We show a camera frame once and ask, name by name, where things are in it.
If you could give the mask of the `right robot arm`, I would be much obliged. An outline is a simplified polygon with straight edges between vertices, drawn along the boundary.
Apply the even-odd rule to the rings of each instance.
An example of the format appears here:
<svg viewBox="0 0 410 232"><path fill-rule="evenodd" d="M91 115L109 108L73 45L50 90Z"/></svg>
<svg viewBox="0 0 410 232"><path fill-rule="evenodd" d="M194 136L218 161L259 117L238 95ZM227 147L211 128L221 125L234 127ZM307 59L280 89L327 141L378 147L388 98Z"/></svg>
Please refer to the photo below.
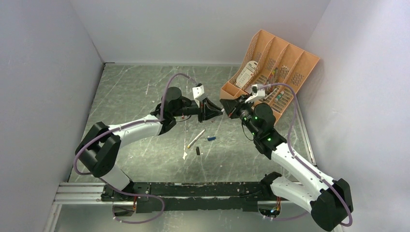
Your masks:
<svg viewBox="0 0 410 232"><path fill-rule="evenodd" d="M281 176L262 185L261 195L266 200L276 196L300 206L310 213L316 224L331 232L335 227L352 224L353 204L351 188L344 179L335 180L320 171L291 146L274 128L276 121L271 107L266 103L253 105L242 95L237 99L221 99L220 103L230 119L240 119L252 133L253 143L259 153L287 170L299 183Z"/></svg>

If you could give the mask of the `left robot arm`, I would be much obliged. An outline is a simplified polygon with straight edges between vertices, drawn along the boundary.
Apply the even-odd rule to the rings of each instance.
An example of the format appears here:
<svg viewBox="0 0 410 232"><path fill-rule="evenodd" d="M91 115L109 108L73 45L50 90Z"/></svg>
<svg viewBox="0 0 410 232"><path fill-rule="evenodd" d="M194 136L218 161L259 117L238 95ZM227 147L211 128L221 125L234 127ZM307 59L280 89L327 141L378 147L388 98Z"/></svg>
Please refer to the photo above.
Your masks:
<svg viewBox="0 0 410 232"><path fill-rule="evenodd" d="M127 201L134 194L131 179L116 166L121 148L153 136L167 133L176 125L178 116L197 116L199 122L223 114L204 94L204 87L193 88L196 98L191 100L182 95L177 87L169 87L156 109L145 117L128 123L107 126L98 122L88 131L75 151L75 161L88 169L88 174L99 178L115 188L114 194Z"/></svg>

